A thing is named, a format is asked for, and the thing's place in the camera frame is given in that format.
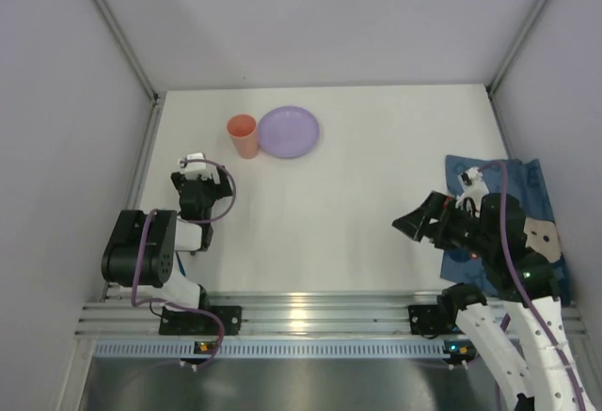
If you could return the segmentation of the blue cartoon placemat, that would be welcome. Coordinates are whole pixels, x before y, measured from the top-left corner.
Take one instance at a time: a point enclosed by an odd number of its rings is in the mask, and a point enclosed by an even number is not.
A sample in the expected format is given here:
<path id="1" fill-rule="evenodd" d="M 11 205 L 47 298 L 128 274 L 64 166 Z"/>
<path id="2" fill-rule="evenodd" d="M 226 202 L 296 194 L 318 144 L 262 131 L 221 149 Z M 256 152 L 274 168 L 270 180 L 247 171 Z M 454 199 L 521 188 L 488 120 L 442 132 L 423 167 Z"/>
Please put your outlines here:
<path id="1" fill-rule="evenodd" d="M 517 198 L 526 214 L 527 245 L 546 257 L 551 264 L 565 307 L 571 305 L 571 279 L 549 202 L 545 179 L 538 160 L 522 163 L 516 159 L 506 162 L 508 194 Z M 442 257 L 440 277 L 454 283 L 470 283 L 485 294 L 498 293 L 488 281 L 483 263 L 460 248 L 446 251 Z"/>

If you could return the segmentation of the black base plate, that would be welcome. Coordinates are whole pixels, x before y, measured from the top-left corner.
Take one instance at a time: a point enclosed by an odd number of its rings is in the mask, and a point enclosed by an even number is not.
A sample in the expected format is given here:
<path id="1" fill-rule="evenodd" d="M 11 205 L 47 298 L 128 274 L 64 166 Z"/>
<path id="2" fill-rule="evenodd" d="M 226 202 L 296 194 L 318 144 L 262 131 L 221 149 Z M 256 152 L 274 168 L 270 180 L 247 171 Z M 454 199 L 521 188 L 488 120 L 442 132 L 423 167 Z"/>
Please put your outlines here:
<path id="1" fill-rule="evenodd" d="M 240 306 L 212 306 L 210 312 L 221 321 L 225 336 L 239 334 L 243 312 Z M 218 323 L 210 317 L 165 308 L 158 333 L 161 336 L 217 336 L 218 331 Z"/>
<path id="2" fill-rule="evenodd" d="M 414 336 L 433 340 L 440 336 L 460 333 L 460 329 L 438 305 L 410 305 L 407 311 L 410 332 Z"/>

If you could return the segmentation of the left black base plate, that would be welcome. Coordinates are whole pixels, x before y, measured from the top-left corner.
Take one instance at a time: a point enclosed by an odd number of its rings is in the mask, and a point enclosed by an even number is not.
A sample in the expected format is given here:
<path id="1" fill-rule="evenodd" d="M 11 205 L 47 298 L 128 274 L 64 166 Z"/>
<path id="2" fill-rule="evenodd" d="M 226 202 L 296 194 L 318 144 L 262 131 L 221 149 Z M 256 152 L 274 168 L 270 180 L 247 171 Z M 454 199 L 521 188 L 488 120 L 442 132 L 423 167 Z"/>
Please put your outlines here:
<path id="1" fill-rule="evenodd" d="M 210 312 L 221 321 L 225 336 L 239 334 L 243 312 L 240 306 L 212 306 Z M 218 331 L 218 323 L 210 317 L 165 308 L 158 333 L 161 336 L 217 336 Z"/>

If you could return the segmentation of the aluminium mounting rail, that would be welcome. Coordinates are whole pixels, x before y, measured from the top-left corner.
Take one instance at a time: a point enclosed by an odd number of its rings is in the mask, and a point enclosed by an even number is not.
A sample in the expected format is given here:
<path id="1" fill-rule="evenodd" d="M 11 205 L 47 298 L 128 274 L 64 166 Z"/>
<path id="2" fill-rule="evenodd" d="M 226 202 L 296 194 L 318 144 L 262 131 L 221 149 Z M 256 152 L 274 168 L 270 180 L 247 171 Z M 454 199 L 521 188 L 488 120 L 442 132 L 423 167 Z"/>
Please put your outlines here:
<path id="1" fill-rule="evenodd" d="M 218 305 L 242 308 L 241 338 L 378 339 L 410 334 L 410 305 L 433 305 L 435 292 L 216 293 Z M 147 305 L 133 308 L 125 293 L 84 305 L 80 338 L 141 338 L 159 334 L 159 318 Z"/>

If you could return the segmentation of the salmon plastic cup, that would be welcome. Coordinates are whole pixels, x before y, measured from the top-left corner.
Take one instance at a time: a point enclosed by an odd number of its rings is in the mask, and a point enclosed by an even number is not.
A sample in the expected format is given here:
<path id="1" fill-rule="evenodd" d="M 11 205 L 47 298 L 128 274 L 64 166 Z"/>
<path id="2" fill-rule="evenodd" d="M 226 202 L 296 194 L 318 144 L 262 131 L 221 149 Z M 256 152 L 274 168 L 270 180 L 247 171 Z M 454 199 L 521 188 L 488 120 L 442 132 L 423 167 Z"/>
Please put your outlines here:
<path id="1" fill-rule="evenodd" d="M 239 114 L 230 118 L 227 132 L 241 158 L 255 158 L 260 149 L 257 133 L 257 121 L 248 114 Z"/>

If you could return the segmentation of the left aluminium frame post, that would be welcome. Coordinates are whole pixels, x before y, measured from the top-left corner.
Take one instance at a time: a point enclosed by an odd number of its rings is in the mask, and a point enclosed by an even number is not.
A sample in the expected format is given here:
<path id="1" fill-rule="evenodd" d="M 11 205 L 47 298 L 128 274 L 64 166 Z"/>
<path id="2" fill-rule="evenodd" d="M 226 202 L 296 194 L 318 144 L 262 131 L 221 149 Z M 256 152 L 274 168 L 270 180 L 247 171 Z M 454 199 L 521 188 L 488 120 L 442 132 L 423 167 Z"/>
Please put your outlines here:
<path id="1" fill-rule="evenodd" d="M 151 80 L 144 72 L 143 67 L 135 53 L 134 48 L 122 30 L 117 17 L 107 0 L 90 0 L 100 15 L 105 27 L 110 32 L 114 42 L 117 44 L 119 52 L 128 64 L 134 74 L 138 84 L 141 86 L 144 94 L 151 103 L 159 99 L 159 94 L 151 84 Z"/>

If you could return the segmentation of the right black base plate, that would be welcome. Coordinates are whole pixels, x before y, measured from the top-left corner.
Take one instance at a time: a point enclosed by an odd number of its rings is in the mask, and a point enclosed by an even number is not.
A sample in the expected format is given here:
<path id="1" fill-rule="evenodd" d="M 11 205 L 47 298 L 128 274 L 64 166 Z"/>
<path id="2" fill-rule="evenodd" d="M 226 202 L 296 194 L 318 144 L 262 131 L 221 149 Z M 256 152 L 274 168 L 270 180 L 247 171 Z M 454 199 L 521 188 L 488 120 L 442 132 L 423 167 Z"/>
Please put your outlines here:
<path id="1" fill-rule="evenodd" d="M 460 329 L 438 305 L 410 305 L 407 311 L 410 332 L 414 336 L 433 340 L 440 336 L 460 333 Z"/>

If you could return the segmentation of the aluminium frame post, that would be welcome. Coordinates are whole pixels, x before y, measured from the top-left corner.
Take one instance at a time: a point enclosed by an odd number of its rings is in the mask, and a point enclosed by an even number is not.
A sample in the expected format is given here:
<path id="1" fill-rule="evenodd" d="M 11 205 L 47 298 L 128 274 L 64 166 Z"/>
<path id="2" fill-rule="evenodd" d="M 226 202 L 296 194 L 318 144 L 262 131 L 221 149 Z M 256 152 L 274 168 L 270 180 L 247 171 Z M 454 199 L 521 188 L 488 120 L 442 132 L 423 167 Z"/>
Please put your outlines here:
<path id="1" fill-rule="evenodd" d="M 110 32 L 114 42 L 117 44 L 119 52 L 128 64 L 134 74 L 138 84 L 141 86 L 144 94 L 151 103 L 159 99 L 159 94 L 151 84 L 151 80 L 144 72 L 143 67 L 135 53 L 134 48 L 122 30 L 117 17 L 107 0 L 90 0 L 100 15 L 105 27 Z"/>
<path id="2" fill-rule="evenodd" d="M 539 24 L 539 21 L 545 14 L 550 2 L 551 0 L 533 0 L 531 3 L 526 16 L 521 21 L 508 49 L 496 68 L 493 78 L 486 86 L 487 96 L 490 99 L 495 98 L 499 87 L 502 85 L 510 69 L 518 59 L 521 50 L 524 48 L 532 32 Z"/>

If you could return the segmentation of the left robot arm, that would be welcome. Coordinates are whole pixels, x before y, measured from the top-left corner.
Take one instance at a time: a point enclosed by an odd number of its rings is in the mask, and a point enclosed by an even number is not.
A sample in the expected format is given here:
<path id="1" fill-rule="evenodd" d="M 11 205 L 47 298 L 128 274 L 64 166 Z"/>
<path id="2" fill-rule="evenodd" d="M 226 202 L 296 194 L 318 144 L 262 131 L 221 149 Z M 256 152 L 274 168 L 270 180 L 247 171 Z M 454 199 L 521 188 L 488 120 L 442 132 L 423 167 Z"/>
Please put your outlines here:
<path id="1" fill-rule="evenodd" d="M 173 172 L 170 175 L 180 209 L 120 212 L 103 252 L 105 281 L 131 291 L 135 307 L 163 303 L 177 311 L 208 311 L 203 286 L 181 268 L 179 255 L 209 249 L 214 237 L 213 208 L 223 198 L 235 200 L 236 186 L 229 172 Z"/>

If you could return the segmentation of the right aluminium frame post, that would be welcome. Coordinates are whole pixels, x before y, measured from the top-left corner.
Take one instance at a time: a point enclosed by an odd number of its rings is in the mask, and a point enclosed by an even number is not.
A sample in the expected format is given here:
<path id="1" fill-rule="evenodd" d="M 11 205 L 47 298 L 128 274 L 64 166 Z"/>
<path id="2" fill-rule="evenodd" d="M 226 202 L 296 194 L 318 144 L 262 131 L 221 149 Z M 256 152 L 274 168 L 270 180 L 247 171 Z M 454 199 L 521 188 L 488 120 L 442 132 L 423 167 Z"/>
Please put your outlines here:
<path id="1" fill-rule="evenodd" d="M 510 69 L 518 59 L 521 50 L 524 48 L 532 32 L 539 24 L 539 21 L 545 14 L 550 2 L 551 0 L 533 0 L 531 3 L 526 16 L 521 21 L 508 49 L 496 68 L 493 78 L 486 86 L 487 96 L 490 99 L 495 98 L 499 87 L 502 85 Z"/>

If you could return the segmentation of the purple plastic plate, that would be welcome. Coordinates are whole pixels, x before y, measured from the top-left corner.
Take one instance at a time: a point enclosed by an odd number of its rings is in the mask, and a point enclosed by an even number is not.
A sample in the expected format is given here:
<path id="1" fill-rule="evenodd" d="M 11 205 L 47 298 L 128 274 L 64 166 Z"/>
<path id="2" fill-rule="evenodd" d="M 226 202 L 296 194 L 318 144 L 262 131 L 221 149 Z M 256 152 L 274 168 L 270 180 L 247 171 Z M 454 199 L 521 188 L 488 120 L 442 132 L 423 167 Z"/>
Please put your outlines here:
<path id="1" fill-rule="evenodd" d="M 260 147 L 277 158 L 309 153 L 320 139 L 320 124 L 309 110 L 281 106 L 267 112 L 258 124 Z"/>

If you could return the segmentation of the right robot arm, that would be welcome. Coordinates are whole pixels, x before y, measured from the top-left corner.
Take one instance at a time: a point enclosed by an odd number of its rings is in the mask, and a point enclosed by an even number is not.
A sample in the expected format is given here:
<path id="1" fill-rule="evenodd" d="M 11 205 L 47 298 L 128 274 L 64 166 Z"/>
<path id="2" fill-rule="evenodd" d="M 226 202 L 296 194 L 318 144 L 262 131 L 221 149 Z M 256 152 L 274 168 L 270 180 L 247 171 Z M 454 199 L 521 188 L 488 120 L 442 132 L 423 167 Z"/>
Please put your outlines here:
<path id="1" fill-rule="evenodd" d="M 462 248 L 482 260 L 519 343 L 497 324 L 483 292 L 458 283 L 437 303 L 469 339 L 511 410 L 592 410 L 562 321 L 560 287 L 544 255 L 527 244 L 526 215 L 516 198 L 489 193 L 468 198 L 431 193 L 392 226 L 408 238 L 445 250 Z"/>

